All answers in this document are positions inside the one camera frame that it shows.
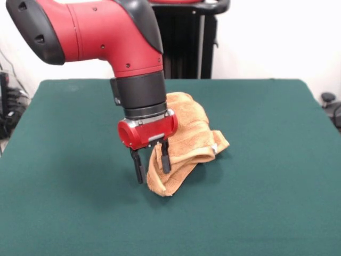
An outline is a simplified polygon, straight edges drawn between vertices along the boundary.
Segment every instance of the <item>brown towel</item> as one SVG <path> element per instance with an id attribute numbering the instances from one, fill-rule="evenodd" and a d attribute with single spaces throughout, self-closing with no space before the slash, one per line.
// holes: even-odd
<path id="1" fill-rule="evenodd" d="M 189 94 L 167 94 L 167 104 L 178 119 L 177 132 L 169 138 L 169 159 L 172 170 L 164 174 L 161 144 L 154 147 L 147 172 L 148 187 L 160 196 L 172 196 L 198 163 L 215 159 L 230 144 L 220 131 L 209 128 L 203 107 Z"/>

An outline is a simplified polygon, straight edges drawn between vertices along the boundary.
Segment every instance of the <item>towel fold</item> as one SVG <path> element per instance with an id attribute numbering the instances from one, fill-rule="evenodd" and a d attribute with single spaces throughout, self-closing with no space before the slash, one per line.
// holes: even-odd
<path id="1" fill-rule="evenodd" d="M 189 94 L 168 93 L 167 104 L 178 119 L 178 129 L 168 139 L 172 169 L 168 174 L 163 172 L 158 144 L 152 151 L 147 172 L 148 187 L 160 196 L 172 196 L 198 163 L 214 160 L 230 145 L 221 131 L 211 131 L 205 110 Z"/>

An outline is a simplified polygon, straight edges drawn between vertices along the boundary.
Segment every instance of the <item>green felt tablecloth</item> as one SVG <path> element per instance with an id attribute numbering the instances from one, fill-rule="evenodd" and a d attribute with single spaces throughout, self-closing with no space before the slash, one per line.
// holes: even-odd
<path id="1" fill-rule="evenodd" d="M 0 256 L 341 255 L 341 137 L 303 82 L 167 89 L 231 145 L 162 198 L 137 184 L 109 81 L 43 82 L 0 158 Z"/>

